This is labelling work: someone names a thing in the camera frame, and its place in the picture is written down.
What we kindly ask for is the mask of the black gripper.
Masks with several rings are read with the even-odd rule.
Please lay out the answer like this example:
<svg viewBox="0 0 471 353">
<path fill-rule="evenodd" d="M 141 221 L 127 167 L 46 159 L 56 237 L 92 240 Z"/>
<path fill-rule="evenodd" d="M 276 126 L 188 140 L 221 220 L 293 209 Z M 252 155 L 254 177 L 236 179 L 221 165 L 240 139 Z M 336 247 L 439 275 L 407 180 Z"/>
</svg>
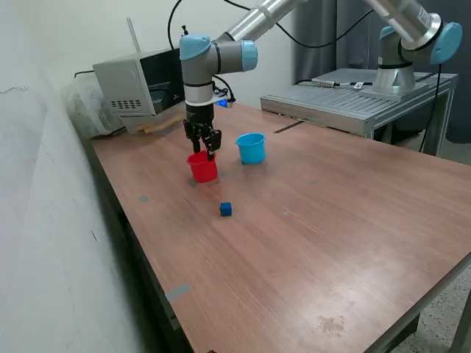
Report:
<svg viewBox="0 0 471 353">
<path fill-rule="evenodd" d="M 201 106 L 187 104 L 185 108 L 186 119 L 183 121 L 185 136 L 191 141 L 194 153 L 201 151 L 200 127 L 209 127 L 210 129 L 203 134 L 203 142 L 206 147 L 208 160 L 213 160 L 216 151 L 221 147 L 222 141 L 222 132 L 218 129 L 213 129 L 213 104 L 206 104 Z"/>
</svg>

